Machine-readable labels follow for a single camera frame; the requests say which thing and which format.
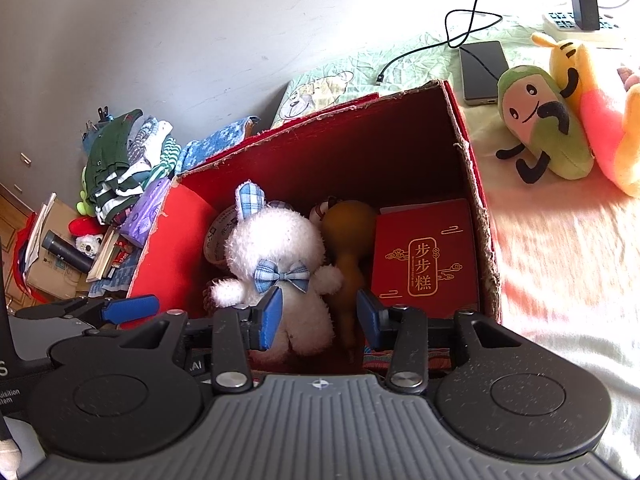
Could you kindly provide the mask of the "white bunny plush toy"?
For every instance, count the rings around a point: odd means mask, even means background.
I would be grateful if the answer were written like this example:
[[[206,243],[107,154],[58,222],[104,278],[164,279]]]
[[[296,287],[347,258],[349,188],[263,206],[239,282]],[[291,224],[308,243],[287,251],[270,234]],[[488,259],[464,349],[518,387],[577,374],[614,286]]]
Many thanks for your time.
[[[233,276],[210,288],[214,306],[252,306],[278,286],[283,306],[276,336],[268,350],[254,351],[252,360],[269,370],[296,356],[316,356],[334,339],[323,297],[341,289],[343,274],[324,262],[319,229],[299,212],[267,203],[256,183],[240,184],[235,203],[238,223],[224,246]]]

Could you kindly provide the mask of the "green avocado plush toy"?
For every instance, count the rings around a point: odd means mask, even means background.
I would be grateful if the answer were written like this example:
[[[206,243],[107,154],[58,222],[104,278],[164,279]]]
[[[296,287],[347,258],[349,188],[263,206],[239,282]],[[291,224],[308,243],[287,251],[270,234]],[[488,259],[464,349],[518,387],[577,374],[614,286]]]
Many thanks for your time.
[[[547,172],[573,181],[588,176],[594,159],[582,123],[552,77],[533,65],[520,65],[498,80],[498,111],[518,145],[500,150],[515,158],[521,180],[534,184]]]

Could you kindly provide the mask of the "yellow tiger plush toy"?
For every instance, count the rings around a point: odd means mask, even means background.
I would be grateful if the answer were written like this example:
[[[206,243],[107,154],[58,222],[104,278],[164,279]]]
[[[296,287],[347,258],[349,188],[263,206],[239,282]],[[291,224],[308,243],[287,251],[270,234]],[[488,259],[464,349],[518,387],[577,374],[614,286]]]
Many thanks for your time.
[[[602,174],[631,197],[639,196],[639,85],[612,94],[602,87],[588,47],[541,32],[530,39],[551,50],[549,70],[577,115]]]

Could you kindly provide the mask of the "cardboard box on floor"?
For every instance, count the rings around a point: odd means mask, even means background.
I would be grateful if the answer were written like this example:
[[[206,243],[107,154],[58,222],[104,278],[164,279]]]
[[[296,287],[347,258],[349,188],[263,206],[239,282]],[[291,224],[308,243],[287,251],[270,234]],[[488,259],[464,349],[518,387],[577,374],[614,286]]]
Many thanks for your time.
[[[42,204],[26,249],[24,280],[29,288],[54,298],[70,299],[78,290],[87,287],[85,274],[42,246],[49,231],[73,245],[68,224],[78,217],[77,211],[63,203],[55,193]]]

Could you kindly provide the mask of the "small red gift box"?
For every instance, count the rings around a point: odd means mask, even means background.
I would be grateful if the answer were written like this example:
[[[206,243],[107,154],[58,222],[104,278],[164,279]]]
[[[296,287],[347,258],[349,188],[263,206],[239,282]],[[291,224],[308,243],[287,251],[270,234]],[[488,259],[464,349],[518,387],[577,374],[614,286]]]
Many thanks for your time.
[[[463,198],[384,208],[376,219],[371,292],[385,307],[431,318],[478,304],[474,228]]]

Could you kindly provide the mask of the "small red white plush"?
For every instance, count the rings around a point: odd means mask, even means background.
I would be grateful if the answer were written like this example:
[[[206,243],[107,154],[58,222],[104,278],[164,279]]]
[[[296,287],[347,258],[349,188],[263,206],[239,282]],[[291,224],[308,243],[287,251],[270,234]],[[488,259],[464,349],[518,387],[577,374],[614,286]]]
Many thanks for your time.
[[[72,220],[67,227],[75,240],[76,248],[93,259],[99,253],[107,227],[89,216],[80,216]]]

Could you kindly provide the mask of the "purple packet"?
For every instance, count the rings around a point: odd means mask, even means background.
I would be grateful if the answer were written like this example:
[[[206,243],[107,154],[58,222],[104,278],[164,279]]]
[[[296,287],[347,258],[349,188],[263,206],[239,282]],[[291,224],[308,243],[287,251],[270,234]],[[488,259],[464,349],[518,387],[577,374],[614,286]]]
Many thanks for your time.
[[[169,185],[168,177],[151,182],[119,227],[119,234],[137,248],[144,247]]]

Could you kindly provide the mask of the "black cylinder bottle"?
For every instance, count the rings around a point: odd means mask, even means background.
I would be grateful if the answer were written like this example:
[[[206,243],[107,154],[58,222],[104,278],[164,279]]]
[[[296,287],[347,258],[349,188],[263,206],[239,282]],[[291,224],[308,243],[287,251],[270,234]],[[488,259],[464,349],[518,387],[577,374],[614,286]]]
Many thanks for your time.
[[[56,258],[64,260],[81,273],[88,274],[93,266],[93,261],[89,256],[85,255],[69,242],[66,242],[66,240],[63,240],[62,237],[51,230],[47,230],[41,246],[49,252],[52,252]]]

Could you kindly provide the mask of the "tape roll in box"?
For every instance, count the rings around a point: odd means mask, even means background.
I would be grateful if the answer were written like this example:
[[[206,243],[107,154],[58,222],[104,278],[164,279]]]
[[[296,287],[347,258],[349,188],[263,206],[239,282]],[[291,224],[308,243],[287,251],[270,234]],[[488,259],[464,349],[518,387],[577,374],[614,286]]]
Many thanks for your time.
[[[219,269],[227,269],[226,241],[238,224],[235,206],[229,206],[214,219],[209,226],[203,243],[205,259]]]

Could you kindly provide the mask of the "brown gourd toy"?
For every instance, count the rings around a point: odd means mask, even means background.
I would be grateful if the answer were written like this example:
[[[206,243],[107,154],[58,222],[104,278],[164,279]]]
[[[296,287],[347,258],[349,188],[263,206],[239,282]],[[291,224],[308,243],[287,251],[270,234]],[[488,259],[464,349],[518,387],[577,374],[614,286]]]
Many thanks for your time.
[[[376,211],[358,200],[331,207],[321,221],[321,234],[343,285],[329,296],[337,347],[350,368],[362,363],[363,334],[357,318],[357,292],[368,286],[366,263],[373,254]]]

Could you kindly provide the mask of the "pile of folded clothes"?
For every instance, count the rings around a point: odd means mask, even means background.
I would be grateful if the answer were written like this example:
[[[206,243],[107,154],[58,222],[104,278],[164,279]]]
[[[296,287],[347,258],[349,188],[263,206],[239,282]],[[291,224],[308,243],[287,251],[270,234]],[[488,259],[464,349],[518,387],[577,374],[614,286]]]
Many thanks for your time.
[[[181,146],[170,122],[138,108],[120,116],[106,105],[96,112],[82,135],[87,162],[76,209],[102,226],[118,226],[153,182],[174,175]]]

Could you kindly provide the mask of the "blue white patterned cloth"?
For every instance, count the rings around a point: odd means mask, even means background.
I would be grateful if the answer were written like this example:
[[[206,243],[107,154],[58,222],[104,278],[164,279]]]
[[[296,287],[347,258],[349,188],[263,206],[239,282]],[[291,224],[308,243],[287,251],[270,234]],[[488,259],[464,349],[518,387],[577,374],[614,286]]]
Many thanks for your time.
[[[212,157],[231,150],[254,133],[259,124],[257,116],[238,119],[204,139],[189,141],[178,156],[175,175],[184,174],[205,164]]]

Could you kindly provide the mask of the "cartoon print bed sheet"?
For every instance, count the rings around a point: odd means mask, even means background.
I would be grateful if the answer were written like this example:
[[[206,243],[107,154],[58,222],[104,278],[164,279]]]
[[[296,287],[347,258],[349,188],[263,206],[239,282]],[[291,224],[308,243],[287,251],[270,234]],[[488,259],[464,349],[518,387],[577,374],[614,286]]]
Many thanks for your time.
[[[529,34],[538,25],[513,20],[493,32],[474,32],[472,41],[498,39],[511,66],[548,68],[549,49],[536,47]],[[594,163],[588,178],[564,181],[549,172],[528,185],[499,162],[498,148],[515,142],[499,120],[495,105],[471,106],[462,98],[462,69],[457,50],[444,46],[409,56],[375,84],[374,69],[383,53],[358,53],[296,76],[286,87],[272,128],[311,118],[312,105],[288,112],[288,98],[306,96],[306,84],[344,70],[355,79],[330,106],[355,104],[378,92],[418,88],[446,80],[456,92],[484,186],[500,274],[501,321],[524,330],[561,356],[577,358],[601,374],[613,399],[611,429],[598,447],[600,456],[625,476],[639,478],[639,199],[614,186]]]

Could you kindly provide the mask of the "black smartphone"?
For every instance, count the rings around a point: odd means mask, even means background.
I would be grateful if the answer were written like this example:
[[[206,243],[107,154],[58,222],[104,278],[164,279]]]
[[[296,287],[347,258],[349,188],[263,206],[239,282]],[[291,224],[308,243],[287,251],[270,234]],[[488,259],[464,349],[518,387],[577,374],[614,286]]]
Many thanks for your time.
[[[509,69],[498,40],[472,42],[459,48],[462,96],[469,106],[496,104],[498,80]]]

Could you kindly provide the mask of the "black charger adapter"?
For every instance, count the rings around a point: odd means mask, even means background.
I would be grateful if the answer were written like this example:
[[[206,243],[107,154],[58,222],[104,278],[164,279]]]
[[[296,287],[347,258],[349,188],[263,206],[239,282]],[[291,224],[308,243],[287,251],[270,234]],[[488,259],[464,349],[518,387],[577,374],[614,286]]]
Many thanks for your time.
[[[600,29],[598,0],[570,0],[576,26],[585,32]]]

